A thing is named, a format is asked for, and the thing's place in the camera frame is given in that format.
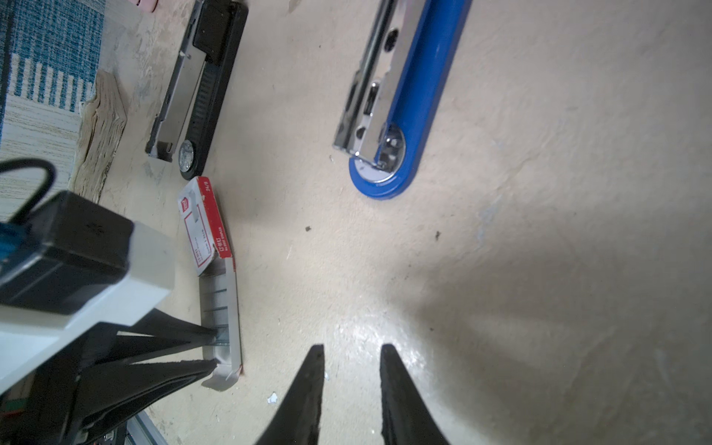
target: red and white box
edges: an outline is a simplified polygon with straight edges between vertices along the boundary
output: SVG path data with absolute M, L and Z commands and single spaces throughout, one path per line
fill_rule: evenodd
M 210 179 L 205 176 L 191 179 L 178 195 L 178 208 L 188 232 L 198 275 L 215 258 L 232 257 Z
M 215 341 L 203 346 L 203 358 L 215 359 L 218 365 L 202 384 L 224 391 L 237 382 L 242 370 L 240 320 L 235 258 L 210 179 L 191 179 L 178 194 L 178 210 L 198 272 L 201 325 L 216 331 Z

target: floor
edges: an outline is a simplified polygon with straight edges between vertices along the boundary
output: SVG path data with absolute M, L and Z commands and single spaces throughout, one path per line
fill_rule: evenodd
M 143 152 L 191 6 L 107 18 L 129 120 L 102 204 L 175 238 L 162 307 L 198 321 L 185 183 Z M 320 443 L 382 443 L 385 342 L 452 444 L 712 441 L 710 2 L 474 1 L 418 175 L 390 201 L 330 147 L 377 0 L 249 7 L 205 170 L 244 375 L 150 407 L 169 443 L 252 444 L 315 343 Z

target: white plastic part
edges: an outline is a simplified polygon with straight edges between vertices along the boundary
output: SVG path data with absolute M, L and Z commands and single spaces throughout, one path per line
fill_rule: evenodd
M 235 258 L 216 258 L 200 275 L 198 282 L 201 324 L 218 330 L 216 344 L 203 346 L 203 358 L 217 359 L 218 365 L 202 385 L 225 391 L 237 383 L 242 371 Z
M 158 0 L 128 0 L 131 4 L 138 6 L 144 12 L 153 12 L 156 9 Z
M 173 290 L 172 240 L 134 223 L 129 271 L 72 315 L 0 305 L 0 393 L 99 322 L 134 325 Z

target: beige floor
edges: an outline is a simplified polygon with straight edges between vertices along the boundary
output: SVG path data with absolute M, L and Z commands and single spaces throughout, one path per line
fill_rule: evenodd
M 320 443 L 382 443 L 384 342 L 453 444 L 712 441 L 712 4 L 475 1 L 391 201 L 330 148 L 376 5 L 250 2 L 205 171 L 245 372 L 151 407 L 169 442 L 252 444 L 324 343 Z M 143 152 L 190 7 L 108 19 L 129 121 L 102 202 L 175 238 L 163 308 L 197 321 L 184 181 Z

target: black cable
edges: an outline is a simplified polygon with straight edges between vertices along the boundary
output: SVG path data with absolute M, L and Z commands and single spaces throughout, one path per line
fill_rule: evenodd
M 32 209 L 34 209 L 37 203 L 44 198 L 47 192 L 49 192 L 52 184 L 54 184 L 54 178 L 57 174 L 54 165 L 44 159 L 21 157 L 20 159 L 0 162 L 0 174 L 7 173 L 12 170 L 31 168 L 43 169 L 46 172 L 45 179 L 30 199 L 25 201 L 25 204 L 23 204 L 22 207 L 20 207 L 20 209 L 12 216 L 12 218 L 10 218 L 8 221 L 10 224 L 21 225 L 25 222 Z

